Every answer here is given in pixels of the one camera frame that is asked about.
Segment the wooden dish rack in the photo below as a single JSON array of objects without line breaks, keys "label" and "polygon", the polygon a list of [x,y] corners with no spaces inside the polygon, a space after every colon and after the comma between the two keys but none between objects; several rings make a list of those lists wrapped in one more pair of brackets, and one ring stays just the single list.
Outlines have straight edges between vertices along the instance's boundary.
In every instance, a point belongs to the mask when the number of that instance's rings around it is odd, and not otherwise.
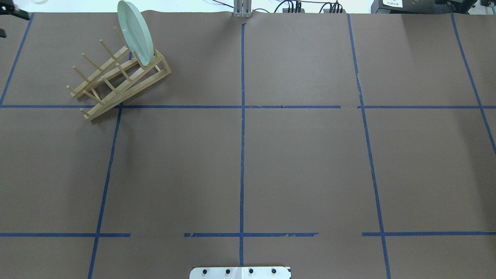
[{"label": "wooden dish rack", "polygon": [[172,74],[166,58],[154,46],[151,62],[144,65],[144,59],[138,58],[136,50],[131,50],[122,32],[117,27],[114,30],[124,44],[122,48],[113,53],[105,41],[100,40],[110,58],[98,65],[82,53],[82,57],[95,67],[95,71],[85,76],[78,67],[73,66],[72,69],[81,76],[82,83],[76,88],[67,85],[74,99],[86,96],[96,102],[89,110],[80,109],[89,121]]}]

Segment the black usb hub right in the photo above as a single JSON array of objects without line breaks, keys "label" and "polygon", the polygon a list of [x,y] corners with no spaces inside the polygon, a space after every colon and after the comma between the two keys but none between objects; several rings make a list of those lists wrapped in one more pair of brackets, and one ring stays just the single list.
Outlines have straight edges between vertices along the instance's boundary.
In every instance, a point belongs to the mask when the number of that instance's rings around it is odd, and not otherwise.
[{"label": "black usb hub right", "polygon": [[338,0],[334,2],[326,2],[322,5],[320,14],[345,14],[346,11]]}]

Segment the black computer box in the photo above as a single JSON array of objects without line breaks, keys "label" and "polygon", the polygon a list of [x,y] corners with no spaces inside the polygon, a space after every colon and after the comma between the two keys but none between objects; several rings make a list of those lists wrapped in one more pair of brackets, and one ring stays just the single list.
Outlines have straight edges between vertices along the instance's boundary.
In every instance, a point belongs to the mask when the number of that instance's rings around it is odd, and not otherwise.
[{"label": "black computer box", "polygon": [[371,14],[467,14],[476,0],[374,0]]}]

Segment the black usb hub left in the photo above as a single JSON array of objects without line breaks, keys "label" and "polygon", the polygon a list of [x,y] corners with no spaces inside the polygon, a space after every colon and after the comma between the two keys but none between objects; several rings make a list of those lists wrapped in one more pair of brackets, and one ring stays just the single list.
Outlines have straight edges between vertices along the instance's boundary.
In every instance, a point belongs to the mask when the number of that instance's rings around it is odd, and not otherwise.
[{"label": "black usb hub left", "polygon": [[284,0],[281,3],[286,2],[288,6],[281,9],[284,14],[304,14],[305,11],[302,7],[302,1]]}]

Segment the pale green plate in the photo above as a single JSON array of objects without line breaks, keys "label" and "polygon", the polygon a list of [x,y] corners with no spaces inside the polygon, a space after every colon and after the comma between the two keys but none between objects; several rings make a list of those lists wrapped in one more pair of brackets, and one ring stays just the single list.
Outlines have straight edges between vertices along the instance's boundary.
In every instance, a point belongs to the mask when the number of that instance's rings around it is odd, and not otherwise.
[{"label": "pale green plate", "polygon": [[129,49],[143,66],[149,65],[154,58],[154,44],[143,15],[131,2],[120,0],[117,4],[117,17]]}]

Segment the grey aluminium frame post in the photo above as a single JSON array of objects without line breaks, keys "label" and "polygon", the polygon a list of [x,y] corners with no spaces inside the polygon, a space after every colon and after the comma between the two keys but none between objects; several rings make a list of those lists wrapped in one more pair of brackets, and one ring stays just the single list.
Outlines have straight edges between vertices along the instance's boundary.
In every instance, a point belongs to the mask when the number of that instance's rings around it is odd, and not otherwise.
[{"label": "grey aluminium frame post", "polygon": [[253,14],[252,0],[234,0],[233,16],[234,18],[250,18]]}]

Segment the black usb hub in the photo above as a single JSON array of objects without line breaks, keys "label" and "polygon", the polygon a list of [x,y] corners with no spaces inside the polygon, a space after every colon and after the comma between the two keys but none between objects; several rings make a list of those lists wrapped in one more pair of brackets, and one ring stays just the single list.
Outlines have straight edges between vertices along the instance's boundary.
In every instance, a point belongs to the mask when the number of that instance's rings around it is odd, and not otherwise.
[{"label": "black usb hub", "polygon": [[284,14],[304,14],[305,11],[302,7],[302,1],[284,0],[281,3],[286,2],[288,6],[281,9]]},{"label": "black usb hub", "polygon": [[326,2],[322,5],[320,14],[345,14],[346,11],[338,0],[334,2]]}]

